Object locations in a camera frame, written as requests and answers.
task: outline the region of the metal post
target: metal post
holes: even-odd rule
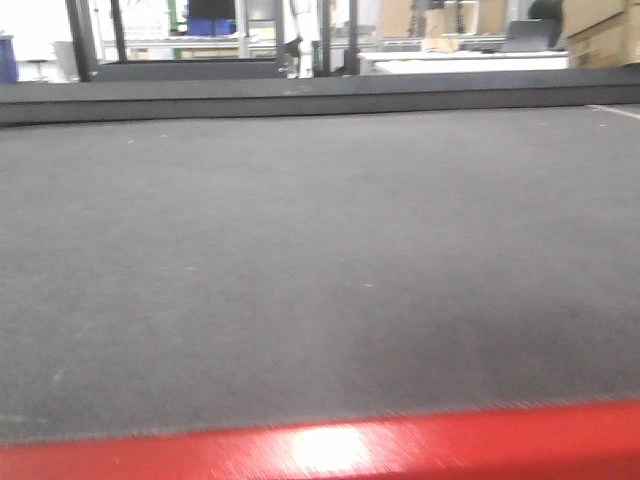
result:
[[[462,0],[456,0],[456,33],[464,34],[464,18],[462,17]]]
[[[417,28],[417,32],[416,32],[416,36],[423,38],[427,32],[426,32],[426,21],[425,21],[425,17],[427,14],[427,3],[428,0],[419,0],[418,1],[418,28]]]
[[[178,29],[178,9],[176,7],[176,0],[168,0],[169,4],[169,24],[171,30]]]
[[[246,0],[235,0],[234,6],[236,10],[236,33],[238,35],[239,56],[240,58],[249,58],[249,47],[247,46],[249,34],[249,9]]]
[[[103,62],[107,60],[106,49],[104,48],[104,40],[102,39],[102,25],[100,24],[100,9],[96,0],[92,0],[91,9],[96,18],[96,35],[98,36],[98,42],[100,42],[100,60]]]
[[[78,67],[78,78],[81,82],[91,81],[90,58],[87,55],[87,42],[83,28],[84,18],[82,16],[82,0],[66,0],[67,15],[69,16],[69,26],[73,38],[73,50]]]
[[[349,0],[349,50],[347,53],[347,71],[358,75],[358,0]]]
[[[331,76],[331,0],[322,1],[322,74]]]
[[[276,68],[280,75],[286,75],[287,67],[286,67],[286,51],[284,46],[284,11],[283,11],[283,0],[273,0],[274,1],[274,17],[276,23]]]
[[[113,16],[113,32],[116,36],[116,49],[118,50],[118,62],[127,62],[127,45],[124,40],[124,27],[122,25],[122,12],[120,1],[111,0],[111,14]]]

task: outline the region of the red plastic trim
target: red plastic trim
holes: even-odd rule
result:
[[[640,401],[0,447],[2,480],[638,480]]]

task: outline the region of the blue crate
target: blue crate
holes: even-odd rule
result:
[[[0,83],[16,83],[18,67],[13,54],[13,37],[0,35]]]
[[[216,36],[231,35],[236,32],[236,21],[230,18],[216,18],[213,22]]]
[[[209,18],[188,18],[187,35],[211,37],[214,34],[213,20]]]

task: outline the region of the gray carpet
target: gray carpet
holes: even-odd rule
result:
[[[615,108],[619,108],[620,110],[625,110],[627,112],[640,115],[640,105],[619,105]]]
[[[0,442],[640,393],[640,122],[0,131]]]

